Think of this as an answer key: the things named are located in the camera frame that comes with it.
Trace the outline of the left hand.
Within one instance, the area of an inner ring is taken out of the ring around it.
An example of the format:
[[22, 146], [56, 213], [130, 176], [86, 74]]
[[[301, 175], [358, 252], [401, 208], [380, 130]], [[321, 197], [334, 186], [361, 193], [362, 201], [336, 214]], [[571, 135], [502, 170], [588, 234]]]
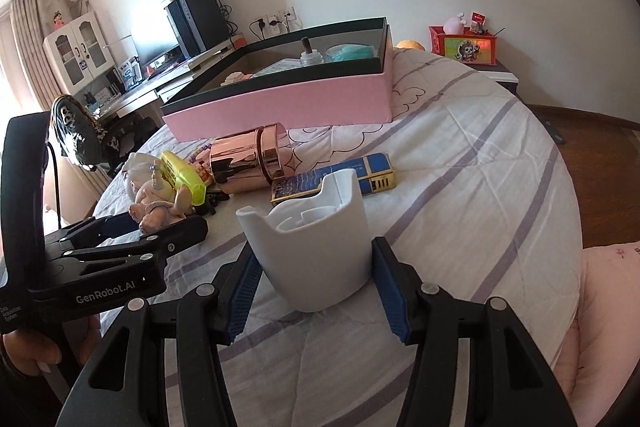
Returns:
[[[101, 340], [101, 321], [98, 314], [84, 320], [87, 332], [74, 348], [76, 359], [85, 364]], [[50, 373], [50, 366], [63, 360], [61, 349], [51, 339], [37, 332], [14, 331], [1, 336], [1, 360], [14, 376], [39, 376]]]

